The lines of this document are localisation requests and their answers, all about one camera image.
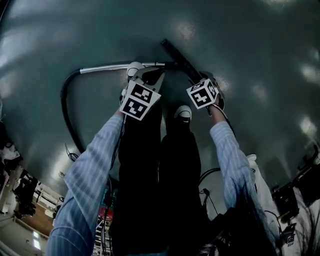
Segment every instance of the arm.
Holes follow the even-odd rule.
[[[100,202],[124,120],[117,111],[69,169],[64,204],[55,219],[48,255],[91,255]]]
[[[214,106],[210,106],[210,111],[215,124],[210,130],[210,135],[216,146],[221,168],[226,207],[236,206],[237,192],[244,186],[253,202],[257,203],[255,175],[251,171],[246,155],[241,151],[224,115]]]

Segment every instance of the black cable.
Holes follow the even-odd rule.
[[[60,99],[61,99],[61,108],[62,108],[62,114],[63,114],[63,118],[66,124],[66,127],[69,130],[69,133],[73,139],[73,142],[75,144],[75,146],[77,147],[77,149],[79,150],[79,152],[82,154],[83,152],[85,152],[85,148],[82,146],[80,139],[78,137],[78,135],[76,134],[74,128],[72,127],[71,121],[69,119],[69,115],[68,115],[68,108],[67,108],[67,92],[68,92],[68,86],[70,85],[70,82],[77,76],[80,75],[80,69],[75,70],[74,72],[72,72],[64,81],[64,84],[62,86],[61,92],[60,92]]]
[[[100,238],[101,238],[101,247],[102,247],[102,253],[103,253],[103,255],[106,255],[106,253],[105,253],[105,248],[104,248],[104,244],[103,244],[103,240],[104,240],[104,238],[103,238],[103,226],[101,227],[101,233],[100,233]]]
[[[110,254],[112,256],[112,245],[111,245],[111,236],[109,235],[109,246],[110,246]]]
[[[72,162],[75,162],[75,161],[78,159],[78,155],[75,154],[75,153],[70,153],[70,151],[69,151],[66,143],[64,143],[64,146],[65,146],[65,152],[66,152],[66,154],[68,155],[69,159],[70,159]]]
[[[65,174],[62,172],[62,171],[59,171],[59,177],[61,178],[61,179],[64,179],[65,178]]]
[[[274,215],[274,216],[275,216],[276,221],[278,222],[278,225],[279,225],[280,235],[281,235],[281,233],[282,233],[282,229],[281,229],[281,226],[280,226],[280,222],[279,222],[279,220],[278,220],[278,216],[277,216],[275,213],[273,213],[272,211],[269,211],[269,210],[265,210],[265,212],[270,213],[270,214],[272,214],[272,215]]]
[[[125,117],[123,118],[123,121],[122,121],[121,129],[120,129],[120,135],[119,135],[118,141],[117,141],[116,144],[115,144],[114,151],[113,151],[113,154],[112,154],[110,170],[114,167],[114,163],[115,163],[116,155],[117,155],[117,149],[118,149],[118,146],[119,146],[119,144],[120,144],[120,140],[121,140],[122,135],[123,135],[122,129],[123,129],[124,124],[125,124],[125,122],[126,122],[126,118],[127,118],[127,116],[125,116]]]
[[[213,103],[212,104],[212,106],[214,106],[217,110],[220,110],[220,112],[223,114],[223,116],[224,116],[224,118],[225,118],[225,120],[226,120],[226,122],[228,123],[228,125],[230,126],[230,128],[231,128],[231,130],[232,130],[232,132],[233,132],[233,135],[236,137],[236,133],[235,133],[235,130],[234,130],[234,128],[232,127],[232,125],[231,125],[231,123],[230,123],[230,121],[229,121],[229,119],[227,118],[227,116],[226,116],[226,114],[225,114],[225,112],[217,105],[217,104],[215,104],[215,103]]]
[[[210,197],[210,192],[209,192],[209,190],[208,189],[206,189],[206,188],[204,188],[201,192],[203,192],[204,194],[205,194],[205,198],[204,198],[204,201],[203,201],[203,207],[204,208],[207,208],[207,200],[208,200],[208,198],[210,198],[210,201],[211,201],[211,203],[212,203],[212,205],[213,205],[213,208],[214,208],[214,210],[215,210],[215,212],[216,212],[216,215],[218,215],[218,212],[217,212],[217,209],[216,209],[216,207],[215,207],[215,204],[214,204],[214,202],[212,201],[212,199],[211,199],[211,197]]]
[[[216,209],[216,207],[215,207],[214,202],[212,202],[212,199],[211,199],[210,195],[209,195],[209,198],[210,198],[210,201],[211,201],[211,203],[212,203],[212,205],[213,205],[213,208],[214,208],[214,210],[215,210],[216,215],[218,215],[217,209]]]
[[[3,15],[4,15],[5,10],[8,7],[8,5],[9,5],[9,0],[1,0],[0,1],[0,21],[2,20]]]
[[[209,174],[212,174],[212,173],[218,172],[218,171],[221,171],[221,169],[220,169],[220,168],[212,168],[212,169],[209,169],[209,170],[205,171],[205,172],[200,176],[199,185],[201,184],[201,182],[202,182]]]

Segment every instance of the cable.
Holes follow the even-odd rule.
[[[275,216],[276,221],[278,222],[278,225],[279,225],[279,230],[280,230],[280,235],[281,235],[282,229],[281,229],[281,226],[280,226],[280,222],[279,222],[279,220],[278,220],[278,216],[277,216],[275,213],[273,213],[272,211],[269,211],[269,210],[264,210],[264,211]]]
[[[212,201],[212,199],[211,199],[211,197],[210,197],[210,192],[209,192],[209,190],[208,189],[206,189],[206,188],[204,188],[201,192],[200,192],[200,194],[203,192],[203,194],[205,194],[205,198],[204,198],[204,201],[203,201],[203,207],[204,208],[206,208],[207,207],[207,200],[208,200],[208,197],[210,198],[210,201],[211,201],[211,203],[212,203],[212,205],[213,205],[213,208],[214,208],[214,210],[215,210],[215,212],[216,212],[216,215],[218,215],[218,212],[217,212],[217,209],[216,209],[216,207],[215,207],[215,204],[214,204],[214,202]]]
[[[112,256],[112,245],[111,245],[111,236],[109,235],[109,246],[110,246],[110,254]]]
[[[220,168],[212,168],[212,169],[209,169],[209,170],[205,171],[205,172],[200,176],[199,185],[201,184],[201,182],[202,182],[209,174],[212,174],[212,173],[218,172],[218,171],[221,171],[221,169],[220,169]]]
[[[235,130],[234,130],[234,128],[232,127],[232,125],[231,125],[229,119],[227,118],[227,115],[225,114],[225,112],[224,112],[217,104],[215,104],[215,103],[213,103],[212,106],[214,106],[216,109],[220,110],[220,112],[223,114],[226,122],[227,122],[228,125],[230,126],[230,128],[231,128],[231,130],[232,130],[232,132],[233,132],[233,135],[236,136]]]
[[[78,137],[78,135],[76,134],[74,128],[72,127],[71,121],[69,119],[69,115],[68,115],[68,108],[67,108],[67,92],[68,92],[68,86],[70,85],[70,82],[77,76],[80,75],[80,69],[77,69],[75,71],[73,71],[64,81],[64,84],[62,86],[61,92],[60,92],[60,99],[61,99],[61,108],[62,108],[62,114],[63,114],[63,118],[66,124],[66,127],[69,130],[69,133],[73,139],[73,142],[75,144],[75,146],[77,147],[77,149],[79,150],[79,152],[82,154],[83,152],[85,152],[84,147],[82,146],[80,139]]]
[[[109,211],[109,206],[105,209],[103,226],[102,226],[102,229],[101,229],[101,237],[102,237],[102,233],[103,233],[103,241],[101,240],[102,250],[103,250],[103,254],[105,256],[107,255],[107,249],[106,249],[106,218],[107,218],[108,211]]]
[[[61,179],[64,179],[66,176],[62,171],[60,171],[58,175]]]
[[[78,159],[78,155],[76,153],[70,153],[66,143],[64,143],[64,146],[65,146],[65,152],[68,155],[69,159],[72,162],[75,162]]]
[[[113,154],[112,154],[112,159],[111,159],[111,165],[110,165],[110,170],[114,167],[114,163],[115,163],[115,160],[116,160],[116,155],[117,155],[117,149],[118,149],[118,146],[120,144],[120,140],[122,138],[122,135],[123,135],[123,127],[125,125],[125,122],[126,122],[126,118],[127,118],[127,115],[124,116],[123,118],[123,121],[122,121],[122,125],[121,125],[121,129],[120,129],[120,135],[119,135],[119,138],[115,144],[115,147],[114,147],[114,151],[113,151]]]
[[[9,5],[9,0],[0,1],[0,21],[2,20],[8,5]]]
[[[213,208],[214,208],[214,210],[215,210],[216,215],[218,215],[217,209],[216,209],[216,207],[215,207],[214,202],[212,202],[212,199],[211,199],[210,195],[209,195],[209,198],[210,198],[210,201],[211,201],[211,203],[212,203],[212,205],[213,205]]]

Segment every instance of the black and white marker cube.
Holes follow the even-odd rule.
[[[215,103],[219,94],[218,88],[212,84],[210,79],[197,83],[186,91],[197,109]]]
[[[159,93],[130,80],[120,111],[141,121],[160,97]]]

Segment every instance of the white sneaker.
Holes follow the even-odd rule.
[[[192,116],[191,108],[187,105],[182,105],[178,107],[173,117],[175,119],[181,120],[184,123],[190,124],[191,116]]]
[[[145,66],[142,65],[140,62],[137,62],[137,61],[131,62],[129,64],[129,66],[127,67],[127,69],[126,69],[126,78],[128,80],[128,83],[129,83],[130,79],[137,73],[138,70],[144,69],[144,68],[145,68]],[[119,98],[120,106],[122,105],[122,102],[125,99],[125,96],[127,94],[127,89],[128,89],[128,86],[126,86],[121,91],[121,95],[120,95],[120,98]]]
[[[137,61],[131,62],[126,69],[126,77],[128,79],[128,82],[135,75],[135,73],[137,73],[138,70],[141,70],[144,68],[145,66],[142,65],[140,62],[137,62]]]

